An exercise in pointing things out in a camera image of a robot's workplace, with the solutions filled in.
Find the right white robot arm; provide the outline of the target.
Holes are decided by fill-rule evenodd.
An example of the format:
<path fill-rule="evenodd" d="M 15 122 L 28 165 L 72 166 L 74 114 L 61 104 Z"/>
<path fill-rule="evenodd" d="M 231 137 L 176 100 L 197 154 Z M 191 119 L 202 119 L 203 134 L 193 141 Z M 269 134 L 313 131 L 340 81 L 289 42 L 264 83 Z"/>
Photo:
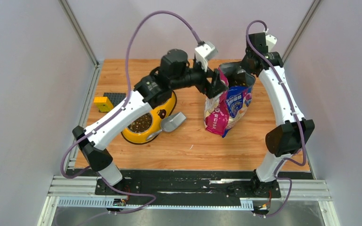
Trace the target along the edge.
<path fill-rule="evenodd" d="M 252 194 L 259 197 L 269 191 L 268 182 L 276 179 L 285 160 L 302 149 L 315 128 L 313 120 L 306 119 L 297 106 L 279 53 L 269 51 L 270 41 L 276 38 L 264 32 L 249 34 L 246 54 L 240 62 L 242 69 L 263 84 L 276 121 L 276 127 L 265 137 L 268 153 L 255 171 L 257 179 L 250 184 Z"/>

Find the silver metal scoop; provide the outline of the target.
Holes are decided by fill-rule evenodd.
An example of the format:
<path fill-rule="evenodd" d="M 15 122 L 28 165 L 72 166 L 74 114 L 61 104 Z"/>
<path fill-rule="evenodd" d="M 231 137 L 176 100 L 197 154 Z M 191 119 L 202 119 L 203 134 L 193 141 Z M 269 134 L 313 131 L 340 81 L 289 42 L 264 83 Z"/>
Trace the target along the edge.
<path fill-rule="evenodd" d="M 166 118 L 164 118 L 160 122 L 160 129 L 152 134 L 150 134 L 146 140 L 149 141 L 150 139 L 156 137 L 161 132 L 172 132 L 176 130 L 179 126 L 181 126 L 185 121 L 187 117 L 182 113 L 178 112 L 174 115 L 170 115 Z"/>

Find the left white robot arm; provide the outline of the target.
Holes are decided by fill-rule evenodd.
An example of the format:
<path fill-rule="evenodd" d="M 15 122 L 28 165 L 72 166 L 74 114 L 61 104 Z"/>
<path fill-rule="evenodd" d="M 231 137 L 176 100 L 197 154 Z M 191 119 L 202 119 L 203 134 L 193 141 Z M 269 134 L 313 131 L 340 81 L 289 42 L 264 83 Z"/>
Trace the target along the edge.
<path fill-rule="evenodd" d="M 73 129 L 72 134 L 85 159 L 92 170 L 107 181 L 107 188 L 113 194 L 121 194 L 126 183 L 107 146 L 133 121 L 164 104 L 176 89 L 194 86 L 208 98 L 227 90 L 219 72 L 208 67 L 209 60 L 217 53 L 215 48 L 196 47 L 193 65 L 190 65 L 185 51 L 169 50 L 161 58 L 160 65 L 143 77 L 109 113 L 86 128 Z"/>

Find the colourful pet food bag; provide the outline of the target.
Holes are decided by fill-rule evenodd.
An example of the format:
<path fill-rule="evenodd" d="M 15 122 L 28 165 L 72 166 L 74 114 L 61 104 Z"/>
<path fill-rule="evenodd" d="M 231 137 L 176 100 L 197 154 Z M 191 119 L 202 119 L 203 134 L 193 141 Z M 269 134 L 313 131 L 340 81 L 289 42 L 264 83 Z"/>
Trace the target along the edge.
<path fill-rule="evenodd" d="M 249 74 L 249 86 L 233 86 L 233 73 L 241 69 L 239 62 L 223 63 L 221 69 L 226 75 L 229 89 L 221 96 L 207 98 L 204 108 L 205 130 L 225 137 L 229 130 L 245 115 L 252 101 L 255 76 Z"/>

